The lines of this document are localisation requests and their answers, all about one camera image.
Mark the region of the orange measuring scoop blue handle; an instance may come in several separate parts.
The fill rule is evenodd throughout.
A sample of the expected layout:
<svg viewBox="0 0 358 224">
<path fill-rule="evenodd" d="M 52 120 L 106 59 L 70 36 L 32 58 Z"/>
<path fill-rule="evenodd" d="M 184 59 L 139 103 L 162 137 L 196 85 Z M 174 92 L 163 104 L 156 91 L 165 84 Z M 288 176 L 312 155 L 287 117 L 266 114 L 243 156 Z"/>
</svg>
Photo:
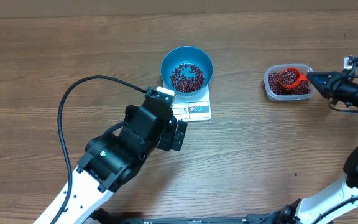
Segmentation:
<svg viewBox="0 0 358 224">
<path fill-rule="evenodd" d="M 283 82 L 283 77 L 287 73 L 294 73 L 295 74 L 296 79 L 292 83 L 286 84 L 286 83 Z M 282 87 L 284 87 L 286 89 L 294 89 L 294 88 L 298 87 L 302 81 L 308 81 L 308 79 L 307 79 L 306 75 L 302 74 L 299 71 L 299 69 L 297 69 L 295 67 L 289 67 L 289 68 L 286 68 L 282 72 L 279 73 L 278 81 L 279 81 L 279 84 Z"/>
</svg>

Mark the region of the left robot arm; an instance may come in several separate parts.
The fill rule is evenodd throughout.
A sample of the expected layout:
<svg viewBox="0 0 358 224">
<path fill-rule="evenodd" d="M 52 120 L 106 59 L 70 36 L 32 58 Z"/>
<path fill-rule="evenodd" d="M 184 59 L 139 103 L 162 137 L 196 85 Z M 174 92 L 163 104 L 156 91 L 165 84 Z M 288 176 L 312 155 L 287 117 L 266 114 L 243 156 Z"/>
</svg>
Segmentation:
<svg viewBox="0 0 358 224">
<path fill-rule="evenodd" d="M 84 223 L 126 182 L 155 149 L 179 151 L 187 123 L 173 115 L 173 91 L 152 91 L 141 106 L 129 105 L 125 120 L 85 147 L 72 183 L 65 184 L 37 223 Z"/>
</svg>

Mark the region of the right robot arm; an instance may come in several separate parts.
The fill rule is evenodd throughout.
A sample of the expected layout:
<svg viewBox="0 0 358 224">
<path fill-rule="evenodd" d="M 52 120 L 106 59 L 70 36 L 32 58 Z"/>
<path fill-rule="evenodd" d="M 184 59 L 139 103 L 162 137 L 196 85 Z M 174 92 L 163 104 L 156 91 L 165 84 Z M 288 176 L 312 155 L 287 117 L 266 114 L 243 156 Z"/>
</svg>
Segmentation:
<svg viewBox="0 0 358 224">
<path fill-rule="evenodd" d="M 358 75 L 353 72 L 310 72 L 310 83 L 333 103 L 343 102 L 358 108 Z M 344 174 L 318 194 L 286 205 L 273 223 L 331 223 L 358 208 L 358 146 L 347 158 Z"/>
</svg>

